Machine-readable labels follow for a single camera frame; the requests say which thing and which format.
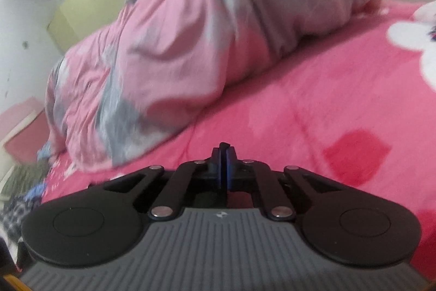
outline white flower pattern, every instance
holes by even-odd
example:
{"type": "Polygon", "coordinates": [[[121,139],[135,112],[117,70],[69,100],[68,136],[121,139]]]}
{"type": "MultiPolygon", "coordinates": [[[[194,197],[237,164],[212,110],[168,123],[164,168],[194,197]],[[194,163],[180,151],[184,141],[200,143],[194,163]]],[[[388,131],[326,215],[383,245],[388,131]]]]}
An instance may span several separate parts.
{"type": "Polygon", "coordinates": [[[414,14],[415,22],[396,22],[387,31],[391,43],[406,50],[422,51],[420,72],[436,91],[436,42],[430,32],[436,26],[436,2],[426,4],[414,14]]]}
{"type": "Polygon", "coordinates": [[[64,180],[68,178],[70,175],[73,175],[76,170],[77,170],[76,165],[74,163],[71,163],[70,166],[64,172],[64,180]]]}

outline bed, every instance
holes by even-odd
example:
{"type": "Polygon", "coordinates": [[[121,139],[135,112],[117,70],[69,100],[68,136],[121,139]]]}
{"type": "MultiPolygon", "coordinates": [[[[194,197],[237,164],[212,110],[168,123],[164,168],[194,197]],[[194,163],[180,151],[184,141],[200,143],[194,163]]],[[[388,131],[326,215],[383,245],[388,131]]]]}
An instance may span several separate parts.
{"type": "Polygon", "coordinates": [[[271,70],[227,88],[180,134],[127,165],[89,173],[64,152],[43,201],[151,164],[175,168],[208,157],[224,141],[239,159],[275,170],[298,165],[406,206],[422,225],[413,265],[436,277],[436,92],[432,52],[419,45],[431,47],[431,35],[413,19],[420,6],[384,0],[334,34],[304,39],[271,70]]]}

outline black circular pad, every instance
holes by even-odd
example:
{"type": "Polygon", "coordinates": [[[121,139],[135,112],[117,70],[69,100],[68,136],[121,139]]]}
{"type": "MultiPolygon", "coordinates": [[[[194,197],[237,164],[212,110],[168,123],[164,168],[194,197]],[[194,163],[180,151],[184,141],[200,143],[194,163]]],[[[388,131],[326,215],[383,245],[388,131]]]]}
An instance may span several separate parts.
{"type": "Polygon", "coordinates": [[[369,208],[354,208],[339,217],[341,227],[360,237],[380,236],[391,227],[389,217],[383,212],[369,208]]]}
{"type": "Polygon", "coordinates": [[[22,225],[29,252],[68,267],[108,262],[131,249],[142,221],[122,194],[93,187],[47,202],[22,225]]]}
{"type": "Polygon", "coordinates": [[[302,231],[327,257],[372,268],[411,257],[421,237],[409,210],[356,190],[322,194],[304,215],[302,231]]]}
{"type": "Polygon", "coordinates": [[[101,212],[92,208],[69,208],[53,220],[54,228],[64,236],[85,237],[96,233],[105,223],[101,212]]]}

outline blue part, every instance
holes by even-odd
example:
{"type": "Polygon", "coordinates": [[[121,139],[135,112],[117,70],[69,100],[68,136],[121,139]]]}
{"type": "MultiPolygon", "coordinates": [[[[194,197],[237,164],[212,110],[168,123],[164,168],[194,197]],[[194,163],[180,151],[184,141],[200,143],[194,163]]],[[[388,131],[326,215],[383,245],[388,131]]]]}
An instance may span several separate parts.
{"type": "Polygon", "coordinates": [[[228,149],[225,153],[226,162],[227,162],[227,190],[231,190],[232,188],[232,177],[233,177],[233,166],[228,156],[228,149]]]}
{"type": "Polygon", "coordinates": [[[218,190],[221,190],[221,150],[218,151],[218,190]]]}
{"type": "Polygon", "coordinates": [[[37,160],[50,158],[50,141],[47,141],[37,153],[37,160]]]}
{"type": "Polygon", "coordinates": [[[25,201],[29,201],[34,199],[35,197],[41,197],[44,193],[45,188],[47,187],[47,184],[40,183],[37,186],[34,186],[29,190],[29,192],[25,196],[25,201]]]}

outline pink blanket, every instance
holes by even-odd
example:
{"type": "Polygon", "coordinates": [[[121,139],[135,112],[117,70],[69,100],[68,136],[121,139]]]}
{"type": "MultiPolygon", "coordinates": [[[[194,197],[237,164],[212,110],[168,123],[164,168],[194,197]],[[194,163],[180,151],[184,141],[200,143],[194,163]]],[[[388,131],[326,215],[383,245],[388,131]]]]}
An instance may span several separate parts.
{"type": "Polygon", "coordinates": [[[436,277],[436,93],[421,75],[422,52],[386,37],[417,8],[386,2],[379,14],[356,16],[334,35],[306,41],[269,72],[228,88],[177,137],[127,166],[91,175],[63,154],[44,200],[150,164],[175,168],[226,141],[240,159],[275,170],[299,165],[406,206],[422,224],[413,263],[436,277]]]}

